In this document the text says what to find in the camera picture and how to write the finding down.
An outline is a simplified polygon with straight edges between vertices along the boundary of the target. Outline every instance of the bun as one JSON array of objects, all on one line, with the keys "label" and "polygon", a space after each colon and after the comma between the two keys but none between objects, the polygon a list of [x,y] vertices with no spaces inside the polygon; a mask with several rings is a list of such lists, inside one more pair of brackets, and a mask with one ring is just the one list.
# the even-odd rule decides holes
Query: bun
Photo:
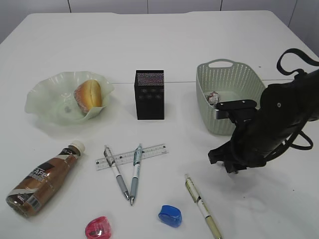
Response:
[{"label": "bun", "polygon": [[101,87],[97,80],[88,80],[74,91],[74,98],[80,109],[88,113],[92,107],[102,106]]}]

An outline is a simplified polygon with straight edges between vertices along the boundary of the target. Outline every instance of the pencil sharpener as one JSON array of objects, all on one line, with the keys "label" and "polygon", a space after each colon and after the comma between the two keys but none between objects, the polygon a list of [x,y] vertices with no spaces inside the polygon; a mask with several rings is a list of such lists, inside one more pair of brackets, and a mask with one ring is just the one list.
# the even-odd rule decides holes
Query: pencil sharpener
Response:
[{"label": "pencil sharpener", "polygon": [[111,226],[106,217],[99,217],[89,222],[85,228],[87,239],[109,239],[112,235]]},{"label": "pencil sharpener", "polygon": [[163,120],[164,71],[137,70],[134,89],[138,120]]},{"label": "pencil sharpener", "polygon": [[180,210],[170,205],[162,206],[159,213],[159,219],[162,223],[165,223],[173,228],[178,228],[182,221]]}]

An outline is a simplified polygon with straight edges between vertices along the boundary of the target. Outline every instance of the blue pencil sharpener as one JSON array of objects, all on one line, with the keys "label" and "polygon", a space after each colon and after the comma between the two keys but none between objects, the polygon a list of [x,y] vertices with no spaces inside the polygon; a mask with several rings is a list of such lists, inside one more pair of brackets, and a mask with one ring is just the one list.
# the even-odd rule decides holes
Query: blue pencil sharpener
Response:
[{"label": "blue pencil sharpener", "polygon": [[164,205],[159,213],[159,219],[171,227],[178,228],[181,224],[181,212],[178,208]]}]

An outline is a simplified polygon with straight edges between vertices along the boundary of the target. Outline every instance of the plastic basket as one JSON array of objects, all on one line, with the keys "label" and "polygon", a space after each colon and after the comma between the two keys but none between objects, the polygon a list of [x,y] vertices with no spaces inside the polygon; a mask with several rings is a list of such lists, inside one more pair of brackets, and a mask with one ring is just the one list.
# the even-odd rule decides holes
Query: plastic basket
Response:
[{"label": "plastic basket", "polygon": [[[216,62],[229,62],[230,67],[210,67]],[[218,59],[197,67],[196,94],[202,119],[213,134],[231,135],[235,125],[229,119],[216,119],[216,109],[210,105],[206,95],[216,91],[220,102],[236,100],[254,100],[259,108],[260,96],[265,85],[248,65],[227,59]]]}]

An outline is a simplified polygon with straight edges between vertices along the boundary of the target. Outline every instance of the glass bowl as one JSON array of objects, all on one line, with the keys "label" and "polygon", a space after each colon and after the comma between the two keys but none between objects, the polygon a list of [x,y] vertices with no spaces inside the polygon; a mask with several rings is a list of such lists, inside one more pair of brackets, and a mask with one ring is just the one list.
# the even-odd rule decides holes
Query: glass bowl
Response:
[{"label": "glass bowl", "polygon": [[[101,87],[102,107],[82,113],[74,99],[76,88],[87,80],[97,80]],[[56,124],[82,123],[97,116],[110,101],[114,86],[104,76],[88,71],[62,72],[36,84],[26,97],[24,110]]]}]

